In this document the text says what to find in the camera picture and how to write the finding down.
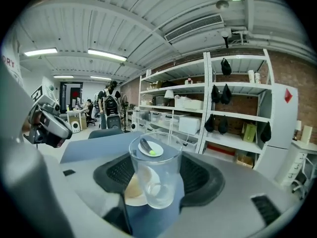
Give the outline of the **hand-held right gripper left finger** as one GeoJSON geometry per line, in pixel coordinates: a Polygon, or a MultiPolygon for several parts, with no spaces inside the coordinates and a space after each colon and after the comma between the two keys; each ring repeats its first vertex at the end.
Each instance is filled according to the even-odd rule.
{"type": "Polygon", "coordinates": [[[0,139],[0,238],[129,238],[79,197],[51,156],[0,139]]]}

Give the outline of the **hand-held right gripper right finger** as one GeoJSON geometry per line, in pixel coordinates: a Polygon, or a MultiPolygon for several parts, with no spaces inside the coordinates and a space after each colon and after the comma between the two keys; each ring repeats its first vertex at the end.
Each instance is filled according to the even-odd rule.
{"type": "Polygon", "coordinates": [[[301,206],[260,173],[184,153],[178,219],[159,238],[276,238],[301,206]]]}

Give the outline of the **tan bowl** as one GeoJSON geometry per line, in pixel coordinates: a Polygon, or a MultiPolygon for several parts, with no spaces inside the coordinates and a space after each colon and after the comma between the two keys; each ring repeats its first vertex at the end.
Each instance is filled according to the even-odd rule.
{"type": "Polygon", "coordinates": [[[125,199],[137,198],[144,194],[143,184],[150,185],[159,182],[158,174],[149,167],[141,167],[138,173],[134,173],[125,189],[125,199]]]}

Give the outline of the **clear drinking glass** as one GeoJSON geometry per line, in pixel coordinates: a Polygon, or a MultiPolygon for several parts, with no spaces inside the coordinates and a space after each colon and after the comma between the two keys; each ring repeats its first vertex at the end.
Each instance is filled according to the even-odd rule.
{"type": "Polygon", "coordinates": [[[182,150],[182,141],[177,136],[165,132],[142,134],[130,143],[129,153],[135,173],[138,173],[141,167],[149,167],[159,176],[159,182],[143,184],[143,191],[150,207],[164,209],[172,204],[180,177],[182,150]],[[143,155],[138,149],[141,138],[159,144],[163,148],[163,154],[154,158],[143,155]]]}

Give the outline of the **cardboard box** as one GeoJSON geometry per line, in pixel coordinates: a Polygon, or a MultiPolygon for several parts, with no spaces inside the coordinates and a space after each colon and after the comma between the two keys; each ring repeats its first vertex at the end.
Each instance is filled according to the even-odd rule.
{"type": "Polygon", "coordinates": [[[250,169],[254,167],[254,159],[244,154],[237,154],[235,162],[250,169]]]}

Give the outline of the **black and white machine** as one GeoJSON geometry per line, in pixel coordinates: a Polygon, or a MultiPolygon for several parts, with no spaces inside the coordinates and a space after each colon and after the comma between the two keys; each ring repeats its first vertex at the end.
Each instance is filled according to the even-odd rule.
{"type": "Polygon", "coordinates": [[[103,109],[106,119],[106,128],[112,129],[117,128],[121,129],[121,119],[120,112],[118,108],[117,100],[112,95],[107,95],[104,97],[103,109]]]}

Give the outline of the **white shelf unit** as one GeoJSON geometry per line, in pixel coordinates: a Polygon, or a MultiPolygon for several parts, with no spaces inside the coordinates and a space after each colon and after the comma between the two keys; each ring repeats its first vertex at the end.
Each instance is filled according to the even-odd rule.
{"type": "Polygon", "coordinates": [[[233,149],[244,150],[259,155],[261,160],[268,143],[263,143],[260,135],[267,123],[273,126],[275,116],[275,91],[274,91],[274,75],[272,64],[267,49],[263,50],[263,55],[232,55],[219,56],[212,58],[209,52],[204,53],[205,66],[205,98],[203,109],[203,121],[205,124],[210,115],[226,118],[242,119],[255,122],[257,130],[252,142],[244,141],[240,135],[226,132],[221,135],[217,130],[214,132],[207,132],[205,128],[201,128],[200,139],[201,144],[197,152],[204,154],[208,143],[215,143],[217,145],[230,147],[233,149]],[[222,73],[220,62],[227,59],[231,69],[232,75],[248,75],[250,70],[258,72],[263,64],[268,67],[267,78],[265,84],[256,82],[218,82],[217,75],[222,73]],[[211,101],[211,93],[213,86],[216,86],[220,92],[224,91],[225,87],[231,91],[234,96],[257,97],[257,114],[255,116],[241,113],[225,112],[215,110],[215,104],[211,101]]]}
{"type": "MultiPolygon", "coordinates": [[[[203,128],[205,88],[204,57],[165,70],[148,72],[146,76],[140,77],[139,103],[136,111],[154,110],[188,114],[201,118],[201,128],[203,128]],[[174,99],[167,107],[164,95],[166,90],[169,89],[173,90],[174,99]]],[[[197,150],[200,144],[201,139],[199,137],[195,151],[184,148],[186,151],[198,153],[197,150]]]]}

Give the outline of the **standing fan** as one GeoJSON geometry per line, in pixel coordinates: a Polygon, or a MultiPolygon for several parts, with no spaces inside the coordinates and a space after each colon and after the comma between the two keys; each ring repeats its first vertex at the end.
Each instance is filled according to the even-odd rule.
{"type": "Polygon", "coordinates": [[[129,131],[127,130],[126,126],[126,121],[127,121],[127,109],[129,107],[129,102],[128,102],[128,99],[127,99],[127,96],[124,94],[122,96],[122,99],[121,99],[121,108],[123,109],[123,124],[124,124],[124,130],[123,132],[124,133],[128,133],[129,131]]]}

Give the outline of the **white office chair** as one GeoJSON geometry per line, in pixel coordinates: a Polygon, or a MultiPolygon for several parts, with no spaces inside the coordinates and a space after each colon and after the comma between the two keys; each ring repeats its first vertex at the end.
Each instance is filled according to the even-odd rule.
{"type": "Polygon", "coordinates": [[[307,196],[314,178],[315,165],[306,157],[301,170],[291,184],[291,193],[296,195],[299,200],[303,200],[307,196]]]}

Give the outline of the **green box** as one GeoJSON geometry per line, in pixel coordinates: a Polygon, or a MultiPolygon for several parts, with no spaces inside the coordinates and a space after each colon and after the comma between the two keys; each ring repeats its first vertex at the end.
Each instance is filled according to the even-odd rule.
{"type": "Polygon", "coordinates": [[[257,126],[253,123],[243,123],[241,138],[246,142],[253,142],[257,132],[257,126]]]}

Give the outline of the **dark purple eggplant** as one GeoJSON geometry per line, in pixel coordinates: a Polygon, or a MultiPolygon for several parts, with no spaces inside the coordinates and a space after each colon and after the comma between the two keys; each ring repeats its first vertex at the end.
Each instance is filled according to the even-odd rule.
{"type": "Polygon", "coordinates": [[[148,144],[147,140],[144,138],[140,139],[140,145],[144,149],[144,151],[147,152],[147,154],[151,156],[155,156],[156,152],[151,148],[151,146],[148,144]]]}

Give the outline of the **white desk with drawers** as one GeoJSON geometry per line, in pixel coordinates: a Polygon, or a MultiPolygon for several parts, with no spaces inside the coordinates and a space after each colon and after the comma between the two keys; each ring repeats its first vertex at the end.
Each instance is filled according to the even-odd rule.
{"type": "Polygon", "coordinates": [[[304,144],[301,141],[292,141],[286,158],[275,177],[275,181],[283,189],[291,187],[306,157],[317,157],[317,145],[313,143],[304,144]]]}

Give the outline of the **white refrigerator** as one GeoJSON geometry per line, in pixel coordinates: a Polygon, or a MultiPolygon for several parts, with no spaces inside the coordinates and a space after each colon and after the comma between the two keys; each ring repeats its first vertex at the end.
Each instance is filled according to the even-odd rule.
{"type": "Polygon", "coordinates": [[[275,180],[286,160],[298,117],[298,90],[294,87],[274,83],[272,89],[263,92],[259,116],[268,118],[271,138],[261,140],[267,122],[257,123],[257,145],[263,150],[255,165],[257,172],[269,180],[275,180]]]}

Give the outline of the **group of hanging black bags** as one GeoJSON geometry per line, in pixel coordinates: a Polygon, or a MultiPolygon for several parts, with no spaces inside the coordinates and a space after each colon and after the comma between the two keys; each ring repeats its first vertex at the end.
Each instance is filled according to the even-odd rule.
{"type": "MultiPolygon", "coordinates": [[[[268,71],[266,64],[263,64],[258,72],[250,70],[248,75],[232,75],[232,69],[227,59],[223,59],[220,62],[220,66],[222,73],[216,77],[218,82],[266,83],[268,71]]],[[[215,110],[217,111],[241,113],[252,116],[257,114],[257,97],[234,96],[228,87],[225,87],[224,91],[220,92],[216,86],[213,86],[211,101],[215,104],[215,110]]],[[[210,115],[204,124],[204,128],[207,132],[217,130],[221,135],[229,132],[241,136],[243,123],[245,122],[255,124],[253,121],[210,115]]]]}

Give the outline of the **white table lamp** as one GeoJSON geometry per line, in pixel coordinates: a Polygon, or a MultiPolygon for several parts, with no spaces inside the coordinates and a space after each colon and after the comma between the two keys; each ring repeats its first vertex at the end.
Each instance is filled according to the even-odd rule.
{"type": "Polygon", "coordinates": [[[165,99],[165,105],[166,105],[167,107],[169,107],[171,100],[174,99],[173,90],[170,90],[170,89],[169,89],[169,90],[166,90],[165,95],[164,95],[164,99],[165,99]]]}

